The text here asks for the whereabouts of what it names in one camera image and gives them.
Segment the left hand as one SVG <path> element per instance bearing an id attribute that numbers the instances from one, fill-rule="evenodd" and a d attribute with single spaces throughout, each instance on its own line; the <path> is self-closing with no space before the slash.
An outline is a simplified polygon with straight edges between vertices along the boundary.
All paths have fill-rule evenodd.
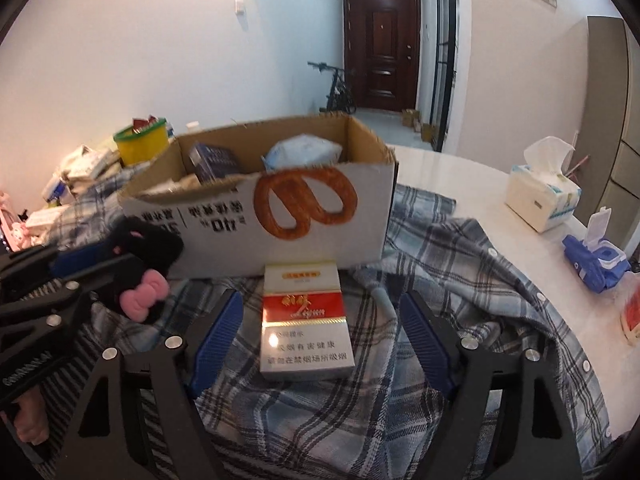
<path id="1" fill-rule="evenodd" d="M 40 388 L 26 391 L 15 404 L 20 408 L 13 422 L 18 440 L 32 445 L 46 442 L 49 439 L 49 423 Z"/>

